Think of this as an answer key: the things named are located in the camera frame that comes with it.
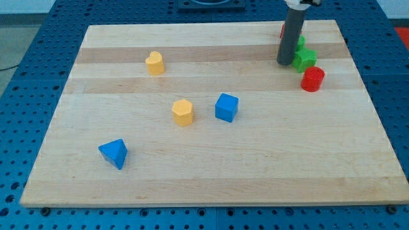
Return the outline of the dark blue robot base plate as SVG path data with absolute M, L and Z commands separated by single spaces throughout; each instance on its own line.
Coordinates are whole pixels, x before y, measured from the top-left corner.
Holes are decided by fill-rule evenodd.
M 177 0 L 180 12 L 193 10 L 243 10 L 246 0 Z

